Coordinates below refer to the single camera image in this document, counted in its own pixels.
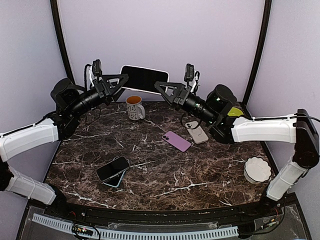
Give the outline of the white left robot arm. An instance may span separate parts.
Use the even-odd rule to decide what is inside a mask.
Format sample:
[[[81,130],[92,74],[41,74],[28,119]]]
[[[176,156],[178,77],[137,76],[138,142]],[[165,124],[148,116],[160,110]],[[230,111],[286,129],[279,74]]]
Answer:
[[[47,113],[36,123],[0,135],[0,189],[27,199],[39,201],[57,214],[67,218],[70,206],[62,199],[64,195],[54,186],[26,176],[9,166],[13,157],[48,143],[70,138],[80,124],[82,115],[115,102],[123,93],[129,80],[126,73],[102,73],[100,60],[89,66],[91,87],[74,84],[69,78],[56,83],[50,93],[56,104],[55,111]]]

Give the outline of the purple phone case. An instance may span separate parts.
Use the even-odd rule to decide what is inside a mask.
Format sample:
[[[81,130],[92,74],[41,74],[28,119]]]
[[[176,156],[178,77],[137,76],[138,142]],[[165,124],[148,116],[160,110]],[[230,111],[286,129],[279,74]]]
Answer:
[[[162,137],[162,140],[170,144],[171,146],[175,147],[181,152],[187,151],[191,147],[191,143],[186,139],[182,138],[178,134],[174,133],[173,131],[166,132]]]

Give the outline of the white phone case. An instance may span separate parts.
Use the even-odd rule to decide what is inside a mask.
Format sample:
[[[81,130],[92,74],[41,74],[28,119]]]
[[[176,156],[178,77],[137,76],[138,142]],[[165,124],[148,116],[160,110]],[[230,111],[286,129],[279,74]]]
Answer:
[[[202,144],[209,140],[209,137],[197,121],[187,122],[185,127],[195,144]]]

